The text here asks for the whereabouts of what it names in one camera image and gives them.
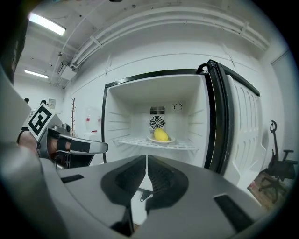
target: fluorescent light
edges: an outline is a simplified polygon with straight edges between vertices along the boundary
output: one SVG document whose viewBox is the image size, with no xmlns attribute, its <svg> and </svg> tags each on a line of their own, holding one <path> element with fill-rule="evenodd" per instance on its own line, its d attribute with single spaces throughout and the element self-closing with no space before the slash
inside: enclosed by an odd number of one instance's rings
<svg viewBox="0 0 299 239">
<path fill-rule="evenodd" d="M 42 77 L 42 78 L 48 79 L 48 76 L 42 75 L 42 74 L 39 74 L 39 73 L 36 73 L 36 72 L 33 72 L 33 71 L 30 71 L 30 70 L 25 70 L 25 72 L 28 73 L 28 74 L 31 74 L 31 75 L 35 75 L 35 76 L 38 76 L 38 77 Z"/>
<path fill-rule="evenodd" d="M 32 22 L 35 22 L 47 29 L 50 29 L 51 31 L 53 32 L 56 32 L 57 34 L 59 35 L 63 35 L 64 32 L 65 32 L 65 28 L 57 25 L 56 23 L 44 18 L 44 17 L 41 17 L 39 15 L 36 15 L 34 13 L 30 13 L 30 16 L 29 16 L 29 21 L 32 21 Z"/>
</svg>

